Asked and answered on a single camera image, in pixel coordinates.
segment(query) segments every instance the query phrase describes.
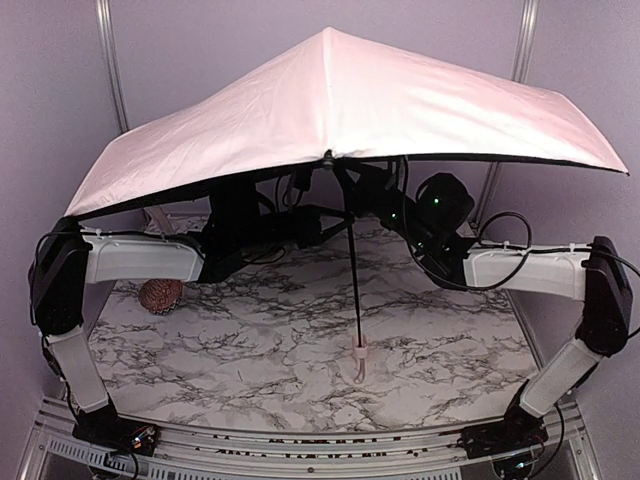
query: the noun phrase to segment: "robotic arm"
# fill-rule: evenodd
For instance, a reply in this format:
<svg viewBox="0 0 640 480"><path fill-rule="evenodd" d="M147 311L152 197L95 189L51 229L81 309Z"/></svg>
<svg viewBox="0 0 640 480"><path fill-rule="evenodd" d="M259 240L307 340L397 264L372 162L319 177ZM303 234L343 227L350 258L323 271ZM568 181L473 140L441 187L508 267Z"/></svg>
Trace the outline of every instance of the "robotic arm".
<svg viewBox="0 0 640 480"><path fill-rule="evenodd" d="M38 254L29 279L33 320L42 333L45 356L65 379L80 407L76 437L106 446L127 443L143 455L152 454L157 438L155 426L119 417L102 383L81 327L85 283L150 278L219 281L241 268L242 261L238 260L237 249L216 256L212 245L228 246L229 241L251 244L254 237L265 235L275 235L276 243L285 238L294 240L301 248L317 245L350 225L352 214L373 213L383 226L405 238L415 249L417 261L444 288L465 290L495 284L512 273L526 253L508 244L486 246L456 233L473 208L473 200L452 175L437 174L428 179L418 188L414 201L398 190L389 170L350 166L349 170L359 175L354 181L346 168L333 169L348 208L342 214L320 212L343 220L324 232L319 221L307 220L309 214L318 211L300 215L296 209L272 214L269 219L260 217L253 223L262 229L260 235L246 224L235 230L231 226L241 233L231 237L227 233L218 236L215 228L205 228L199 235L167 238L112 235L84 230L73 219L58 222ZM223 220L214 220L214 224ZM543 416L568 390L584 381L604 357L624 348L633 296L620 264L610 257L615 254L606 237L568 248L532 247L517 275L501 285L583 301L583 318L575 335L551 362L521 387L503 420L462 431L460 446L469 458L526 448L541 438L548 439Z"/></svg>

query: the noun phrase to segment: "vertical metal post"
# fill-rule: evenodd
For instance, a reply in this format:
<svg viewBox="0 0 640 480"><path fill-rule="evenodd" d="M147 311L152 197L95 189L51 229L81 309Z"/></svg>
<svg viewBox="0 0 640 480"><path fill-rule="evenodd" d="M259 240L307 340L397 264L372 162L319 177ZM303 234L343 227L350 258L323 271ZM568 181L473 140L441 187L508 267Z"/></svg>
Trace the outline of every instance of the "vertical metal post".
<svg viewBox="0 0 640 480"><path fill-rule="evenodd" d="M113 102L116 119L118 120L118 129L122 135L129 131L129 120L127 119L127 112L124 108L124 97L122 94L122 84L120 82L120 72L118 70L113 27L111 25L111 6L109 0L96 0L96 10L102 51L109 74L111 101Z"/></svg>
<svg viewBox="0 0 640 480"><path fill-rule="evenodd" d="M518 44L516 46L516 56L513 62L513 72L511 80L518 83L524 83L529 71L529 63L531 61L531 49L533 47L533 34L536 28L538 18L538 6L540 0L524 0L522 9L522 22L520 24L520 35L518 36ZM473 216L473 222L480 225L487 214L487 209L495 195L500 178L502 165L498 162L489 165L489 170L484 179L482 193L478 201L478 208Z"/></svg>

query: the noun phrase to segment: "marble table surface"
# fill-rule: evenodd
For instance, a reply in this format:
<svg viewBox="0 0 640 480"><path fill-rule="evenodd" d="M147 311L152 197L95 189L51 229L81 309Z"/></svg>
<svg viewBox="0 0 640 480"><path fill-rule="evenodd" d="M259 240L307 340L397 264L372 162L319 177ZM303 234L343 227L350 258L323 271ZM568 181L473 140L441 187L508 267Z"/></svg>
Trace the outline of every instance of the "marble table surface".
<svg viewBox="0 0 640 480"><path fill-rule="evenodd" d="M176 217L180 229L202 218ZM227 281L188 284L154 316L118 282L89 342L122 413L300 432L397 430L500 415L536 371L506 295L434 286L406 244L356 222L367 376L357 374L346 233Z"/></svg>

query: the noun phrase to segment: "red textured ball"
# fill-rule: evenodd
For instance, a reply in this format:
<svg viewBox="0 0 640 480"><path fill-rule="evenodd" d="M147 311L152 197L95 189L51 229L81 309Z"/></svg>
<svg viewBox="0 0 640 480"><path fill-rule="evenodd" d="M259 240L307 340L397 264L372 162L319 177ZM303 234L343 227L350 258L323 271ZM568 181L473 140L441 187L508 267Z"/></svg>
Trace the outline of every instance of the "red textured ball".
<svg viewBox="0 0 640 480"><path fill-rule="evenodd" d="M178 306L181 296L181 281L154 279L142 285L138 301L154 315L165 315Z"/></svg>

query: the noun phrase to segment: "wall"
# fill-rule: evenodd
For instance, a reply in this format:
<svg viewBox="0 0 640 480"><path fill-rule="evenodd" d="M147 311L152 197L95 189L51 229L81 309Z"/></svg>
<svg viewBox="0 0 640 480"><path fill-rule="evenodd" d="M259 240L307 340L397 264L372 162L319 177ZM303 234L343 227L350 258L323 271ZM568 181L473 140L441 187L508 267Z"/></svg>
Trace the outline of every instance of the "wall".
<svg viewBox="0 0 640 480"><path fill-rule="evenodd" d="M113 0L112 21L132 126L203 100L333 26L442 60L511 75L522 2L514 0ZM479 198L486 164L432 164L412 178L456 172ZM341 198L326 172L316 191ZM320 180L323 188L318 188Z"/></svg>
<svg viewBox="0 0 640 480"><path fill-rule="evenodd" d="M116 133L95 2L0 1L0 476L15 478L43 393L59 382L29 324L26 274ZM104 288L90 292L95 314Z"/></svg>
<svg viewBox="0 0 640 480"><path fill-rule="evenodd" d="M492 210L524 213L538 244L610 236L640 265L640 2L541 2L528 83L567 95L609 138L631 177L575 168L504 168ZM513 235L503 225L494 237ZM640 282L633 279L636 296ZM580 305L518 295L549 359L580 317ZM636 305L633 328L640 325ZM578 394L605 480L640 478L640 341L605 360Z"/></svg>

